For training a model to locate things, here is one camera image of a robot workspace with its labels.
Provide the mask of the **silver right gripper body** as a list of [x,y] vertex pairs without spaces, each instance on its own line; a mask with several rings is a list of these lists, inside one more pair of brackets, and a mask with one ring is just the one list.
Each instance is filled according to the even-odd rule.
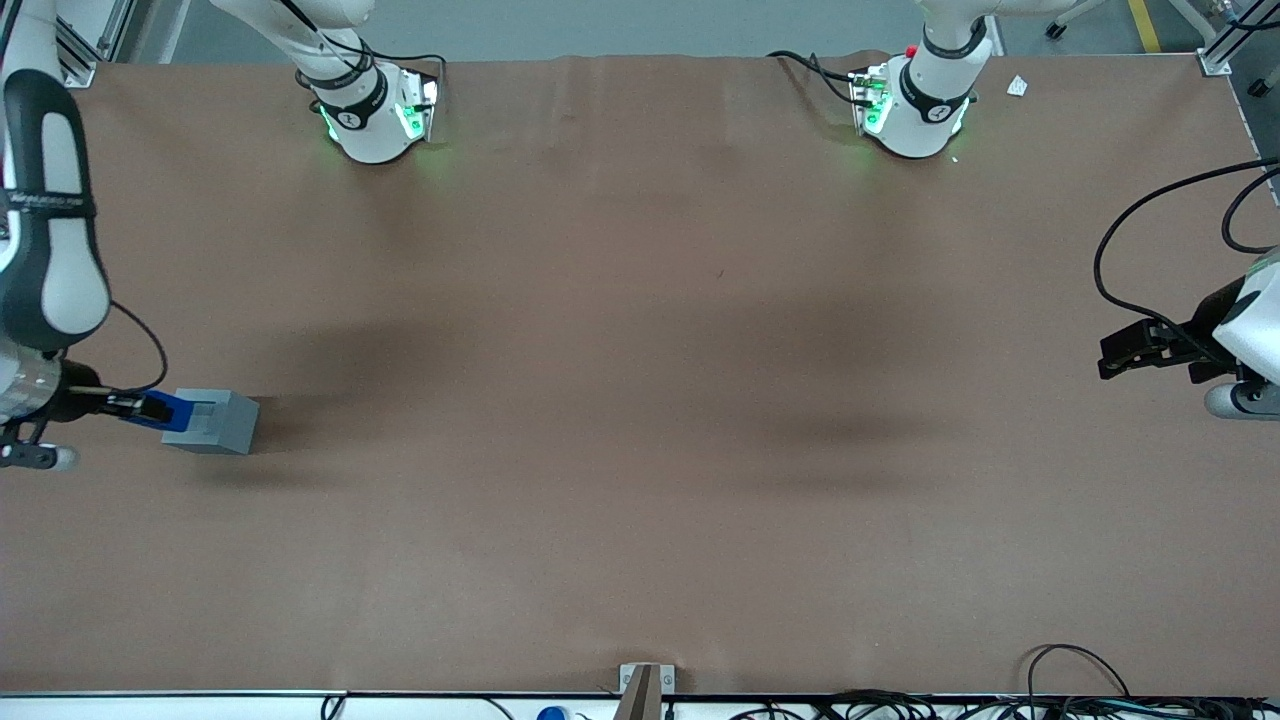
[[14,341],[1,342],[1,419],[9,421],[74,421],[92,402],[74,388],[99,386],[91,366],[65,359],[67,352],[38,351]]

